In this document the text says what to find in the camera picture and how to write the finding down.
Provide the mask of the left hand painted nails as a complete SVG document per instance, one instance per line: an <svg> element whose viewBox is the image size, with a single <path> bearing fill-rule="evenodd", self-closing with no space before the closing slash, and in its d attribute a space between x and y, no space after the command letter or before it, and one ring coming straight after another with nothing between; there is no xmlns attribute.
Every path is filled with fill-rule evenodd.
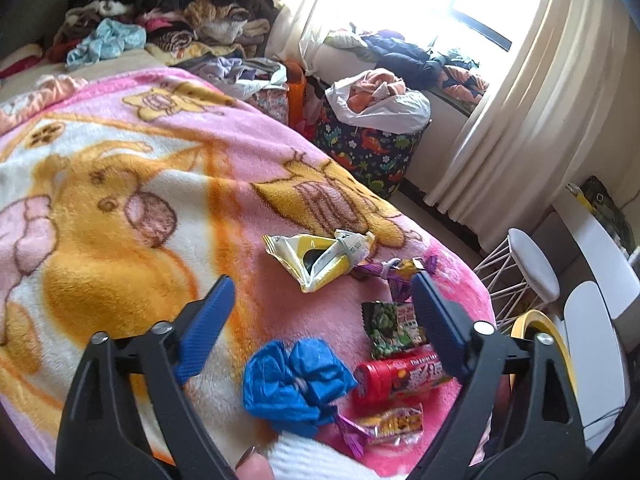
<svg viewBox="0 0 640 480"><path fill-rule="evenodd" d="M273 480L274 473L270 463L257 446L251 446L235 466L235 475L239 480Z"/></svg>

